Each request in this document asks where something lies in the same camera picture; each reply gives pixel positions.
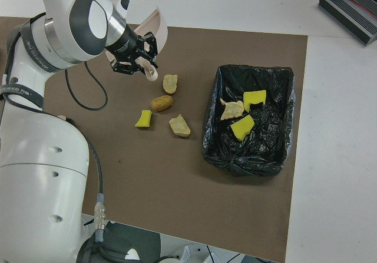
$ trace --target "white device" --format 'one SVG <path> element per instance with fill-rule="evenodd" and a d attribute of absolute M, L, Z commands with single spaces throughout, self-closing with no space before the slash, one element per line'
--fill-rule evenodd
<path fill-rule="evenodd" d="M 41 112 L 44 86 L 56 72 L 105 48 L 114 55 L 115 71 L 153 69 L 166 38 L 157 40 L 157 48 L 153 34 L 132 31 L 125 21 L 129 1 L 43 0 L 46 14 L 22 26 L 9 46 L 14 55 L 1 88 L 6 98 L 0 123 L 2 263 L 73 263 L 90 237 L 81 219 L 88 144 L 74 126 Z M 95 224 L 103 232 L 101 198 Z M 138 255 L 130 251 L 127 259 Z"/>

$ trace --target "brown mat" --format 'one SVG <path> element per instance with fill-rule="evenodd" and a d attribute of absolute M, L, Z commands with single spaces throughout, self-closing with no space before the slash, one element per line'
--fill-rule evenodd
<path fill-rule="evenodd" d="M 0 18 L 0 63 L 5 37 L 20 18 Z M 93 143 L 104 173 L 107 217 L 114 221 L 237 252 L 285 260 L 306 36 L 169 28 L 158 56 L 158 81 L 113 73 L 104 55 L 89 66 L 108 91 L 106 109 L 90 112 L 70 97 L 61 72 L 46 85 L 45 110 L 72 118 Z M 294 143 L 282 172 L 271 178 L 233 178 L 201 156 L 201 125 L 218 66 L 290 66 L 296 77 Z M 80 101 L 99 106 L 103 94 L 85 72 L 71 71 Z M 152 117 L 151 128 L 134 127 L 142 109 L 164 95 L 162 78 L 178 74 L 172 108 Z M 168 120 L 182 113 L 187 139 L 174 136 Z M 97 173 L 91 160 L 83 212 L 93 214 Z"/>

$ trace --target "black strap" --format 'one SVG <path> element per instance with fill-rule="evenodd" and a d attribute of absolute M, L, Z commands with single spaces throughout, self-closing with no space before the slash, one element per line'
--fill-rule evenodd
<path fill-rule="evenodd" d="M 23 26 L 20 29 L 20 32 L 27 53 L 39 67 L 41 67 L 43 70 L 49 73 L 56 73 L 60 71 L 60 69 L 52 66 L 39 52 L 31 31 L 31 20 L 23 24 Z"/>
<path fill-rule="evenodd" d="M 0 99 L 3 99 L 3 94 L 17 94 L 26 98 L 28 101 L 34 103 L 39 108 L 43 108 L 43 96 L 28 88 L 25 85 L 20 84 L 8 84 L 0 86 Z"/>

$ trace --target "white surface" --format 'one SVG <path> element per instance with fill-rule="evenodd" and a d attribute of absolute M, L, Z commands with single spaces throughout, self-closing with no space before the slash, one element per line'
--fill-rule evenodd
<path fill-rule="evenodd" d="M 318 1 L 131 0 L 127 22 L 141 23 L 158 5 L 169 26 L 350 37 L 318 8 Z M 2 16 L 42 11 L 42 0 L 0 0 Z"/>
<path fill-rule="evenodd" d="M 309 37 L 287 263 L 377 262 L 376 58 Z"/>
<path fill-rule="evenodd" d="M 318 0 L 132 0 L 127 21 L 156 4 L 170 26 L 343 37 L 309 38 L 286 262 L 376 262 L 377 43 L 349 39 Z M 42 10 L 0 0 L 2 16 Z"/>

